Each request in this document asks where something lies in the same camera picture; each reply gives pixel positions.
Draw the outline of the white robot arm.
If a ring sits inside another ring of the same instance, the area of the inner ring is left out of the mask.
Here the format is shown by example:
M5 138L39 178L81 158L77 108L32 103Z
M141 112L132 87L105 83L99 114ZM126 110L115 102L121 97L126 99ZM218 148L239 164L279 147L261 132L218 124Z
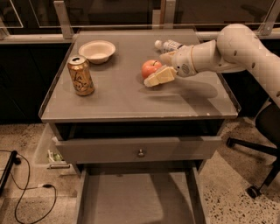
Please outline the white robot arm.
M217 39L198 45L184 45L160 56L164 63L144 79L147 87L211 71L225 73L249 71L270 99L280 108L280 57L269 51L243 24L224 27Z

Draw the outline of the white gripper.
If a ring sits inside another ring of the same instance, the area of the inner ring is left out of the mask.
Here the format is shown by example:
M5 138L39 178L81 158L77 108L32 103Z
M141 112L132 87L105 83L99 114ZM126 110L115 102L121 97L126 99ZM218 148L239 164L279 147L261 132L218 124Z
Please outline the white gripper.
M176 74L184 78L194 76L196 70L193 65L192 51L192 45L183 45L176 52L161 54L159 58L167 66L162 66L155 73L150 74L143 84L150 88L174 81Z

